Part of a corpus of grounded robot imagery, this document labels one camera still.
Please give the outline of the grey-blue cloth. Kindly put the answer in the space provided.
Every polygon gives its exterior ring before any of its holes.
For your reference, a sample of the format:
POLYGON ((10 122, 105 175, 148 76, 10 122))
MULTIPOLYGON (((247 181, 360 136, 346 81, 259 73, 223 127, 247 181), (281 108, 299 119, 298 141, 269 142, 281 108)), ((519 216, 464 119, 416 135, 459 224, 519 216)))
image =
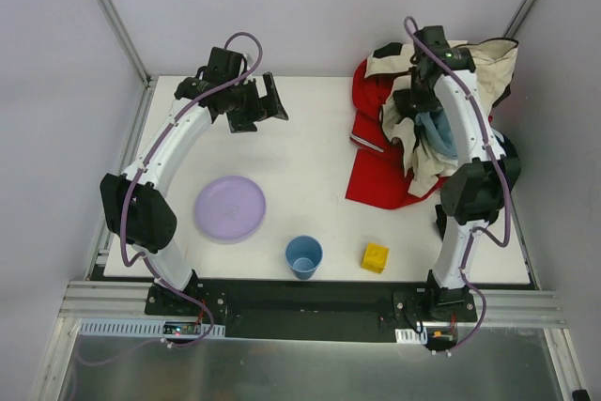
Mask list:
POLYGON ((415 116, 415 124, 424 130, 433 150, 446 158, 457 159, 455 139, 444 111, 419 113, 415 116))

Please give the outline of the cream and black jacket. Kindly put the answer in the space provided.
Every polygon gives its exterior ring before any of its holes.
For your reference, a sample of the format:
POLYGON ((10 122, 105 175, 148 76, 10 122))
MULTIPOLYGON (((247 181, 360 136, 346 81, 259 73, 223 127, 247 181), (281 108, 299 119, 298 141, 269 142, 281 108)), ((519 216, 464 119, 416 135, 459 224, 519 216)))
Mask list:
MULTIPOLYGON (((453 41, 451 46, 470 51, 476 68, 479 102, 484 112, 490 113, 494 105, 509 95, 518 43, 511 39, 489 39, 478 44, 453 41)), ((415 124, 415 118, 402 118, 395 110, 393 92, 395 89, 409 88, 409 59, 412 56, 412 45, 393 42, 373 51, 364 61, 367 62, 367 76, 394 77, 391 93, 380 107, 381 128, 390 143, 397 140, 402 144, 404 171, 413 173, 408 191, 422 197, 443 177, 455 172, 457 159, 446 158, 433 150, 424 136, 424 130, 415 124)))

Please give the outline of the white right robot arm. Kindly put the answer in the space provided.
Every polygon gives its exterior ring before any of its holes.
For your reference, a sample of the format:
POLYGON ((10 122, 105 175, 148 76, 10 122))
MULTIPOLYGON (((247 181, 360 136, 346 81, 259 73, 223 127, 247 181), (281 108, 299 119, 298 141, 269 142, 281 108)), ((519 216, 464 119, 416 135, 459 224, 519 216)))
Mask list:
POLYGON ((404 159, 417 151, 432 156, 415 136, 420 114, 441 113, 452 135, 455 171, 441 187, 440 205, 446 218, 439 257, 428 273, 426 297, 434 305, 464 301, 474 289, 469 280, 472 252, 488 227, 504 219, 501 248, 511 239, 511 189, 519 175, 516 158, 506 155, 479 101, 476 66, 470 51, 414 43, 409 60, 409 84, 395 92, 381 109, 386 138, 398 141, 404 159))

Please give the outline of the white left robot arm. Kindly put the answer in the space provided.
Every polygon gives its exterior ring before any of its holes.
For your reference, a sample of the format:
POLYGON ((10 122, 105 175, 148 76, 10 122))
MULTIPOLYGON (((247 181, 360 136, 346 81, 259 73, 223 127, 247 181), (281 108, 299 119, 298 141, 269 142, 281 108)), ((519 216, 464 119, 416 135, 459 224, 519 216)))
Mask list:
POLYGON ((119 239, 121 259, 130 268, 145 261, 155 281, 182 291, 193 277, 175 242, 177 216, 166 197, 188 152, 218 116, 227 118, 233 133, 253 132, 258 122, 287 112, 271 73, 260 82, 238 77, 226 86, 187 77, 177 86, 170 110, 141 155, 120 174, 107 174, 100 194, 108 229, 119 239))

